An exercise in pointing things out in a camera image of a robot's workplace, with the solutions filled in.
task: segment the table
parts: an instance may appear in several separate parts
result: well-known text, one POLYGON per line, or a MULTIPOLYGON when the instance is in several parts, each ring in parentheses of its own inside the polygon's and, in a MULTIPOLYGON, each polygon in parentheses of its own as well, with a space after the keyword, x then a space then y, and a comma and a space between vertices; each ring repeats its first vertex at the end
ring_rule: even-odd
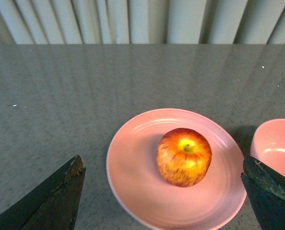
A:
MULTIPOLYGON (((79 154, 75 229, 147 229, 113 196, 106 155, 157 108, 204 115, 249 154, 256 128, 285 118, 285 45, 0 45, 0 213, 79 154)), ((248 199, 221 229, 260 229, 248 199)))

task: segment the apple stem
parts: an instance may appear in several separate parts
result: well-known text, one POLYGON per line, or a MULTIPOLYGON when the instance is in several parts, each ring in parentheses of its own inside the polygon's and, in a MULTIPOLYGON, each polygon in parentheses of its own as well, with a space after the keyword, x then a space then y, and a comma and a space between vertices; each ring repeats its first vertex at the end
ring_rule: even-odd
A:
POLYGON ((187 152, 188 150, 190 150, 190 145, 187 144, 185 147, 184 147, 184 150, 187 152))

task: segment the apple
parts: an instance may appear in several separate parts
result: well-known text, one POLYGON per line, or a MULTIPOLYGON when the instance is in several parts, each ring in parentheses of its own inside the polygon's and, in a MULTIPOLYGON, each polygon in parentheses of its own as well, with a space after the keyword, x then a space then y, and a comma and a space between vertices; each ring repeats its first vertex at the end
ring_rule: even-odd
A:
POLYGON ((157 167, 161 176, 179 187, 190 187, 206 175, 212 159, 207 139, 189 128, 167 132, 157 146, 157 167))

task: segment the white vertical blinds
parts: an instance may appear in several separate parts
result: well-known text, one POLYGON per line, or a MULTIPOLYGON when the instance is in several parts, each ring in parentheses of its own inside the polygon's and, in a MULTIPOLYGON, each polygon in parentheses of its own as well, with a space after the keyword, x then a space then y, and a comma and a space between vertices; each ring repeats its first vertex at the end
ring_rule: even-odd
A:
POLYGON ((285 0, 0 0, 0 44, 285 44, 285 0))

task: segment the gray countertop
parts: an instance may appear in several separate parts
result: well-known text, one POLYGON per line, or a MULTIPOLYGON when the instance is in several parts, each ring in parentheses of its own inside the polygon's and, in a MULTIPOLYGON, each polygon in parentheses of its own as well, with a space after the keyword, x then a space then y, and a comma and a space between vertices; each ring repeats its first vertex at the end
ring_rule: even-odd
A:
MULTIPOLYGON (((204 115, 249 154, 256 128, 285 118, 285 45, 0 46, 0 213, 79 154, 75 229, 147 229, 113 196, 106 155, 157 108, 204 115)), ((260 229, 248 199, 221 229, 260 229)))

